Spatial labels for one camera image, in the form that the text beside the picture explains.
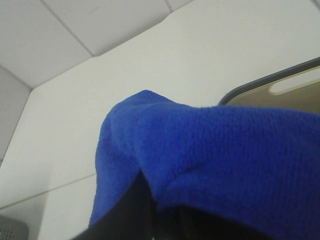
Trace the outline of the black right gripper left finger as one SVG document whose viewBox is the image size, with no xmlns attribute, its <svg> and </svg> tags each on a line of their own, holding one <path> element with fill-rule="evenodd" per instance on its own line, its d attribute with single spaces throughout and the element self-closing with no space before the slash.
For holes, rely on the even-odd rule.
<svg viewBox="0 0 320 240">
<path fill-rule="evenodd" d="M 117 204 L 75 240 L 152 240 L 155 205 L 140 171 Z"/>
</svg>

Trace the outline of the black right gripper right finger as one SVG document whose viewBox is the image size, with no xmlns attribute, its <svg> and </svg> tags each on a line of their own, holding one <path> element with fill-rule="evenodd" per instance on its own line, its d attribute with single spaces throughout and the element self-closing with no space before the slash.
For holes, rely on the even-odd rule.
<svg viewBox="0 0 320 240">
<path fill-rule="evenodd" d="M 249 226 L 183 205 L 159 213 L 161 240 L 270 240 Z"/>
</svg>

